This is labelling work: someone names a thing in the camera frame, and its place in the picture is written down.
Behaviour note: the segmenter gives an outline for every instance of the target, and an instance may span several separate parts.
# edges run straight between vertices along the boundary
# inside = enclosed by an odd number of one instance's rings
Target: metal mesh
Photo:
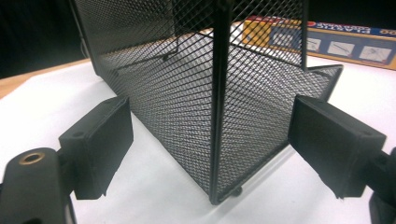
[[[338,68],[301,69],[302,0],[238,1],[230,21],[221,147],[211,148],[213,25],[222,20],[214,12],[217,4],[73,4],[96,73],[130,97],[136,116],[212,199],[223,200],[286,145],[296,93],[323,96],[337,75]],[[283,35],[275,35],[276,29]],[[218,163],[212,164],[212,150],[219,150]],[[210,182],[211,164],[219,168],[217,183]]]

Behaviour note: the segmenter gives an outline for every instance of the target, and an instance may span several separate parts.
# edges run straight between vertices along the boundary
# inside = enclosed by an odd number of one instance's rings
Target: black background
[[[396,29],[396,1],[311,0],[309,20]],[[0,78],[80,59],[66,0],[0,0]]]

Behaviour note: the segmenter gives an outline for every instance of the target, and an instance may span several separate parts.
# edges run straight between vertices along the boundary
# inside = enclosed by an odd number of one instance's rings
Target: white table surface
[[[339,62],[309,58],[308,64]],[[342,63],[330,103],[388,136],[396,147],[396,72]],[[6,164],[36,147],[59,149],[58,136],[103,100],[115,96],[91,63],[32,77],[0,100],[0,178]],[[107,196],[77,201],[80,224],[91,223],[370,223],[368,201],[336,200],[291,147],[254,175],[237,198],[218,206],[133,116],[134,143]]]

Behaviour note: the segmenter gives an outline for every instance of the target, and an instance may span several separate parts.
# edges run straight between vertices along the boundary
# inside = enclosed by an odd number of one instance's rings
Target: black mesh basket
[[[305,0],[75,0],[96,74],[218,204],[287,145],[294,96],[327,100],[340,65],[305,69]]]

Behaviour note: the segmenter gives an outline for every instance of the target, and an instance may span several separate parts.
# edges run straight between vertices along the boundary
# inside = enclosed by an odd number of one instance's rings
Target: wire mesh panel
[[[295,94],[327,98],[341,71],[304,71],[304,0],[220,2],[72,2],[96,73],[212,203],[286,145]]]

